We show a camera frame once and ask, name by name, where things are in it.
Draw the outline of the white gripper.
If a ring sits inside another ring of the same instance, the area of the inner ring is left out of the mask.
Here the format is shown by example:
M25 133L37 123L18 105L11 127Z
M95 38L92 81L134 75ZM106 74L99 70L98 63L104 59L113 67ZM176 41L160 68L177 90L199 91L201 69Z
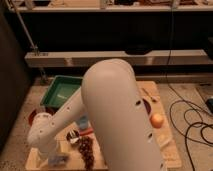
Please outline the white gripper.
M55 156L60 154L60 147L56 145L55 147L44 147L38 149L38 157L37 164L41 165L43 162L48 161L48 158L51 156Z

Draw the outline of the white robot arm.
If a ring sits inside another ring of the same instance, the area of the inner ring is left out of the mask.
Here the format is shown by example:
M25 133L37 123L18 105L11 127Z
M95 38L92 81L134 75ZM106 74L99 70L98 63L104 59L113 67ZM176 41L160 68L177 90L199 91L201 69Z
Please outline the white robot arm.
M37 115L28 133L43 157L56 154L55 136L86 114L109 171L167 171L131 65L102 60L85 73L81 87L53 115Z

